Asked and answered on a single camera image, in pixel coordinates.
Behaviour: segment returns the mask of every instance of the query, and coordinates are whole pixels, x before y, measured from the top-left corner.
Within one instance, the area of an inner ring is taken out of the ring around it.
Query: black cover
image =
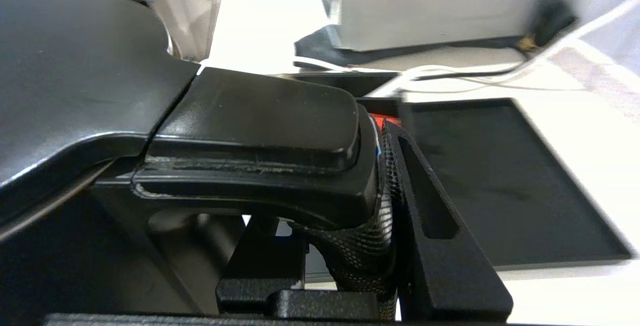
[[[148,154],[206,158],[215,169],[337,173],[356,162],[357,136],[356,102],[344,90],[208,67]]]
[[[0,0],[0,223],[90,165],[137,155],[198,65],[128,0]]]
[[[511,99],[404,107],[403,126],[498,269],[631,257]]]

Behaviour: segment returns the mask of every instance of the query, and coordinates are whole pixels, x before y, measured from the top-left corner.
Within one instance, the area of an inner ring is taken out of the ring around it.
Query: black rectangular panel
[[[494,267],[631,257],[511,99],[403,108],[403,126]]]

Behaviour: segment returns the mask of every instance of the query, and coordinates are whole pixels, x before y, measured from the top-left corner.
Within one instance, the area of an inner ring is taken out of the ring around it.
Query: white desk surface
[[[295,73],[293,42],[327,24],[320,0],[222,0],[206,66],[261,74]],[[540,67],[517,85],[581,89]],[[421,91],[473,89],[470,82],[421,83]],[[586,91],[483,87],[455,94],[408,93],[407,101],[513,97],[599,211],[637,251],[640,246],[640,128]],[[499,273],[514,299],[509,322],[640,325],[640,262]]]

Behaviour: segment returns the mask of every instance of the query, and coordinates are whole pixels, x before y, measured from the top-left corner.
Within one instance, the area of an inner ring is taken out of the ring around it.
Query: textured black plastic
[[[404,107],[403,125],[494,266],[631,257],[512,100]]]
[[[393,278],[395,247],[389,189],[382,184],[373,216],[356,228],[316,230],[291,224],[324,256],[338,290],[377,294],[380,319],[393,320],[397,292]]]
[[[318,81],[322,85],[325,85],[322,76],[319,75],[316,76],[316,78],[318,78]],[[356,83],[358,83],[356,76],[351,76],[350,79],[354,79]],[[358,104],[364,106],[367,112],[397,117],[398,105],[401,100],[394,98],[356,98],[356,101]],[[334,279],[327,269],[324,258],[315,247],[311,246],[306,256],[306,282],[326,283],[331,281],[334,281]]]
[[[44,326],[389,326],[389,322],[318,322],[269,319],[206,319],[201,317],[170,317],[159,315],[51,315]],[[507,326],[496,322],[412,322],[416,326]]]
[[[339,173],[354,165],[358,147],[358,109],[348,92],[208,67],[148,155],[200,158],[210,169]]]
[[[267,313],[287,320],[375,321],[376,295],[368,292],[281,290],[271,294]]]
[[[455,204],[407,132],[384,128],[402,319],[505,322],[512,297]]]

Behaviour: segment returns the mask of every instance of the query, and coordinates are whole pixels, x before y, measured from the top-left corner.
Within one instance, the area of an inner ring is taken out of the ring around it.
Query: white cable
[[[323,67],[324,69],[327,69],[327,70],[342,71],[343,73],[348,73],[350,71],[354,71],[354,69],[352,69],[351,67],[339,66],[339,65],[336,65],[336,64],[332,64],[330,62],[317,60],[315,58],[310,58],[310,57],[295,56],[295,57],[293,57],[293,61],[294,62],[303,62],[305,64],[310,64],[310,65]]]
[[[457,79],[458,80],[464,80],[464,81],[467,81],[467,82],[472,82],[472,83],[479,83],[482,86],[474,87],[474,88],[471,88],[471,89],[454,90],[454,91],[413,90],[413,89],[403,89],[403,88],[398,89],[398,91],[400,91],[400,92],[414,92],[416,94],[460,94],[462,92],[476,91],[476,90],[484,89],[485,87],[490,87],[490,86],[502,87],[504,89],[535,90],[535,91],[584,91],[585,90],[585,88],[580,88],[580,89],[542,89],[542,88],[539,88],[539,87],[502,85],[502,84],[498,84],[496,82],[483,82],[481,80],[475,80],[475,79],[472,79],[472,78],[457,78]]]
[[[499,75],[499,76],[483,76],[480,78],[464,78],[464,80],[467,80],[467,81],[477,80],[480,83],[494,85],[499,82],[506,82],[506,81],[517,79],[520,76],[522,76],[521,74],[524,71],[528,71],[531,69],[531,67],[537,66],[537,64],[539,64],[541,60],[547,60],[548,57],[550,57],[551,55],[554,55],[556,52],[566,47],[568,44],[570,44],[570,42],[576,39],[579,39],[585,36],[586,34],[589,34],[590,32],[601,28],[602,26],[610,24],[611,22],[618,19],[618,17],[624,16],[625,14],[627,14],[627,12],[633,10],[633,8],[636,7],[639,3],[640,3],[640,0],[624,0],[622,3],[620,3],[620,5],[611,9],[609,12],[606,12],[605,14],[602,14],[601,16],[590,21],[589,23],[586,23],[585,25],[580,26],[576,30],[573,30],[572,32],[562,37],[557,42],[554,42],[554,44],[549,46],[546,50],[542,51],[540,54],[536,55],[534,58],[532,58],[528,62],[523,63],[521,67],[519,67],[517,70],[515,70],[512,73]],[[405,82],[411,82],[412,79],[419,76],[419,75],[416,75],[416,71],[419,71],[425,67],[441,68],[442,66],[432,65],[432,66],[414,67],[396,76],[396,78],[389,80],[387,83],[385,83],[384,85],[381,85],[376,90],[370,92],[366,96],[371,96],[371,97],[389,96],[390,94],[393,94],[393,92],[396,92],[400,89],[399,85]],[[510,86],[509,88],[517,89],[518,87]]]

